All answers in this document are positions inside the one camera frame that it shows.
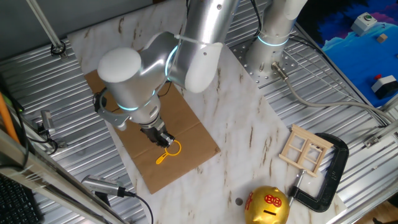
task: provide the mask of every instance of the marble surface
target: marble surface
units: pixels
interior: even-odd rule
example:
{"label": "marble surface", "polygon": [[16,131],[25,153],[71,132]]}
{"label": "marble surface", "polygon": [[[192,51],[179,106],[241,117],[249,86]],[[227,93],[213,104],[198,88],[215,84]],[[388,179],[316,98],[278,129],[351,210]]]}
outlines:
{"label": "marble surface", "polygon": [[[185,1],[170,0],[140,11],[117,17],[68,36],[83,73],[97,69],[103,54],[116,47],[140,50],[152,35],[167,30],[183,30]],[[108,125],[137,193],[148,201],[155,223],[244,223],[244,201],[249,192],[261,185],[287,192],[298,170],[279,159],[278,154],[289,130],[232,52],[224,47],[218,72],[203,93],[181,90],[199,120],[221,149],[221,153],[162,190],[151,195],[123,144]],[[323,182],[306,175],[301,189],[315,195]],[[291,223],[326,223],[345,210],[335,195],[330,209],[316,213],[294,202]]]}
{"label": "marble surface", "polygon": [[171,0],[116,17],[68,35],[83,74],[96,70],[101,57],[117,47],[144,48],[155,34],[183,32],[185,0]]}
{"label": "marble surface", "polygon": [[[111,126],[111,135],[137,193],[151,205],[155,223],[244,223],[244,201],[262,185],[287,193],[298,169],[278,155],[290,134],[256,84],[224,47],[217,76],[200,94],[181,90],[184,99],[221,149],[221,153],[151,195]],[[306,175],[300,186],[316,195],[323,176]],[[335,195],[330,209],[316,213],[294,202],[287,223],[326,223],[345,210]]]}

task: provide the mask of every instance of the red emblem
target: red emblem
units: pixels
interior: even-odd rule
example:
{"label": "red emblem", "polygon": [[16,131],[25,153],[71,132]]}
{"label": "red emblem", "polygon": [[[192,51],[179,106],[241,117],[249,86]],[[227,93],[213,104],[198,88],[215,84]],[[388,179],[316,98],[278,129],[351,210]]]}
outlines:
{"label": "red emblem", "polygon": [[248,199],[246,200],[246,204],[244,206],[245,210],[249,210],[250,203],[253,201],[251,196],[253,195],[253,192],[250,192]]}
{"label": "red emblem", "polygon": [[277,198],[274,197],[272,195],[267,195],[266,197],[264,197],[264,200],[268,203],[268,204],[272,204],[275,207],[279,208],[280,206],[282,206],[282,201]]}

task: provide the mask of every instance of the gray cable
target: gray cable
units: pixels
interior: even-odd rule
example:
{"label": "gray cable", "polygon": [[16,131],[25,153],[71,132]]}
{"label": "gray cable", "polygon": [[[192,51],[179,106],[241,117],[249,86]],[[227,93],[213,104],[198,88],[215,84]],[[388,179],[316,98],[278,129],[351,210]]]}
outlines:
{"label": "gray cable", "polygon": [[301,102],[301,103],[303,103],[303,104],[305,104],[305,105],[307,105],[307,106],[312,106],[312,107],[328,107],[328,106],[339,106],[339,105],[359,106],[359,107],[362,107],[362,108],[365,108],[365,109],[369,109],[369,110],[374,111],[375,113],[377,113],[377,114],[379,114],[379,115],[381,115],[381,116],[387,118],[391,123],[393,123],[393,122],[395,121],[393,118],[391,118],[391,117],[390,117],[388,114],[386,114],[385,112],[383,112],[383,111],[381,111],[381,110],[379,110],[379,109],[377,109],[377,108],[375,108],[375,107],[373,107],[373,106],[366,105],[366,104],[364,104],[364,103],[358,103],[358,102],[344,102],[344,101],[341,101],[341,102],[334,102],[334,103],[311,103],[311,102],[305,101],[305,100],[304,100],[303,98],[301,98],[301,97],[296,93],[296,91],[293,89],[293,86],[292,86],[292,84],[290,84],[289,79],[286,79],[285,82],[286,82],[286,85],[288,86],[288,88],[289,88],[289,89],[291,90],[291,92],[293,93],[293,95],[296,97],[296,99],[298,99],[299,102]]}

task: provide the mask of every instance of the keyboard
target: keyboard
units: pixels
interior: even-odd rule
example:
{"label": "keyboard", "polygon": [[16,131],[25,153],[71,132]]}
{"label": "keyboard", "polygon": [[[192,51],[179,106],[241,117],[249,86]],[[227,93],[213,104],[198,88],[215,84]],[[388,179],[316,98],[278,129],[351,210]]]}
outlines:
{"label": "keyboard", "polygon": [[31,189],[0,174],[0,224],[42,223]]}

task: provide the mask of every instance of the cardboard sheet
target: cardboard sheet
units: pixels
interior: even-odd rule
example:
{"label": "cardboard sheet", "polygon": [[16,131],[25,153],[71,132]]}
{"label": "cardboard sheet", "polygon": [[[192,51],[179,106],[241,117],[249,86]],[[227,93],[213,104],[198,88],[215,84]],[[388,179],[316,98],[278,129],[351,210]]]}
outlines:
{"label": "cardboard sheet", "polygon": [[[93,93],[100,92],[105,87],[96,70],[85,75],[85,78]],[[159,95],[164,94],[168,88],[169,84],[165,84]],[[110,92],[107,92],[105,97],[107,110],[121,112]],[[165,96],[160,97],[160,102],[160,116],[166,124],[167,131],[182,145],[179,155],[167,156],[157,165],[155,161],[164,153],[164,148],[152,143],[140,131],[141,127],[138,124],[127,122],[125,131],[115,129],[151,194],[220,152],[217,144],[174,85],[171,85]],[[177,152],[176,146],[170,147],[169,151]]]}

